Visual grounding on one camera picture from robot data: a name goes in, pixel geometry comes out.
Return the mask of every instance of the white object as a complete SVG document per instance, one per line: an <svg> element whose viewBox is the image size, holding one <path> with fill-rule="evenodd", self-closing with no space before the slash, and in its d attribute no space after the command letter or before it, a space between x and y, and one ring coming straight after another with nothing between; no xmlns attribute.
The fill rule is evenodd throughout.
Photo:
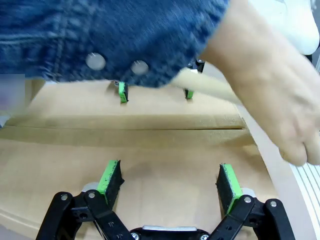
<svg viewBox="0 0 320 240"><path fill-rule="evenodd" d="M314 0L249 1L301 54L311 55L317 50L319 31L312 14Z"/></svg>
<svg viewBox="0 0 320 240"><path fill-rule="evenodd" d="M149 66L145 61L135 61L132 66L131 70L136 75L144 75L148 72Z"/></svg>
<svg viewBox="0 0 320 240"><path fill-rule="evenodd" d="M99 53L92 52L88 54L85 60L87 66L92 70L102 70L106 65L106 60Z"/></svg>

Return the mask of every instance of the brown cardboard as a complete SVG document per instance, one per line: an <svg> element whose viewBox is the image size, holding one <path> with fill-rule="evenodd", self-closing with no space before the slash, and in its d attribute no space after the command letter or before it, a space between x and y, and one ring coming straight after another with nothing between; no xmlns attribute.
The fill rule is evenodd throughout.
<svg viewBox="0 0 320 240"><path fill-rule="evenodd" d="M115 159L125 183L114 210L129 229L213 231L222 219L220 163L232 164L261 201L277 196L231 103L201 94L186 101L172 87L130 90L120 104L107 82L46 85L27 115L8 122L0 131L0 224L34 239L55 193L79 194ZM101 239L90 224L77 236ZM244 228L238 239L257 238Z"/></svg>

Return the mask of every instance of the denim sleeve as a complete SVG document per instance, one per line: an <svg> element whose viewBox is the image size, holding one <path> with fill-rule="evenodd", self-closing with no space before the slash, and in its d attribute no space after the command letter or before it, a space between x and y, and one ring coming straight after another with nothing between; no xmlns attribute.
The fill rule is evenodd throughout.
<svg viewBox="0 0 320 240"><path fill-rule="evenodd" d="M195 59L229 0L0 0L0 74L160 87Z"/></svg>

